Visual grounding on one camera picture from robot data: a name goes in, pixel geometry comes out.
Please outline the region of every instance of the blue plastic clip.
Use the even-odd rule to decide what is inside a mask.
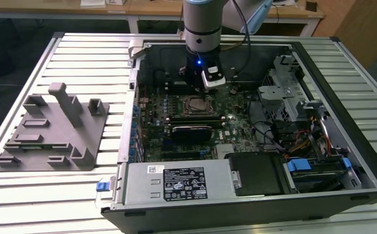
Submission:
[[[310,163],[304,158],[292,159],[286,163],[286,167],[288,167],[288,170],[290,172],[293,172],[293,171],[305,171],[305,170],[310,170],[312,169]]]
[[[345,158],[342,158],[342,162],[344,162],[346,169],[350,169],[352,168],[350,160],[345,157]]]
[[[97,182],[96,191],[97,192],[108,192],[111,190],[111,182]]]

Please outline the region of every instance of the red wire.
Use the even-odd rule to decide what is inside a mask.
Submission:
[[[296,144],[298,143],[298,138],[300,138],[301,133],[306,133],[309,131],[310,130],[302,130],[302,131],[298,132],[297,137],[296,137]]]

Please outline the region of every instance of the motherboard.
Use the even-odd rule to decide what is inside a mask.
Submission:
[[[141,86],[145,161],[218,159],[226,153],[258,151],[249,92],[226,85],[200,96],[176,86]]]

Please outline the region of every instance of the wooden desk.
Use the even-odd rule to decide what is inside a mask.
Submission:
[[[377,0],[318,0],[328,16],[316,37],[338,37],[358,62],[368,68],[377,59]]]
[[[180,20],[182,0],[132,0],[128,14],[132,21],[137,20]],[[305,10],[305,0],[294,6],[270,8],[265,23],[305,24],[301,36],[310,37],[325,14]]]
[[[127,14],[131,0],[125,5],[108,5],[105,8],[81,9],[81,0],[0,0],[0,12],[53,13],[53,14]]]
[[[138,20],[180,20],[182,0],[128,0],[125,5],[107,5],[105,8],[80,9],[81,0],[0,0],[0,18],[23,19],[97,19],[127,20],[131,33],[138,33]],[[265,23],[305,24],[301,36],[312,36],[321,11],[310,12],[297,6],[272,8]]]

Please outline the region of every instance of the aluminum slotted table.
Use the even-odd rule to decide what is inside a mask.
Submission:
[[[0,152],[21,116],[21,103],[31,94],[45,94],[52,82],[64,82],[80,100],[100,98],[109,114],[97,155],[88,172],[0,172],[1,233],[120,233],[95,206],[96,182],[116,173],[128,65],[133,41],[177,39],[176,35],[56,34],[0,127]],[[225,40],[241,37],[224,36]],[[253,41],[300,41],[377,151],[377,83],[341,42],[329,38],[252,37]],[[313,96],[316,90],[306,80]],[[293,234],[377,233],[377,204],[364,205],[314,221],[180,231],[176,233]]]

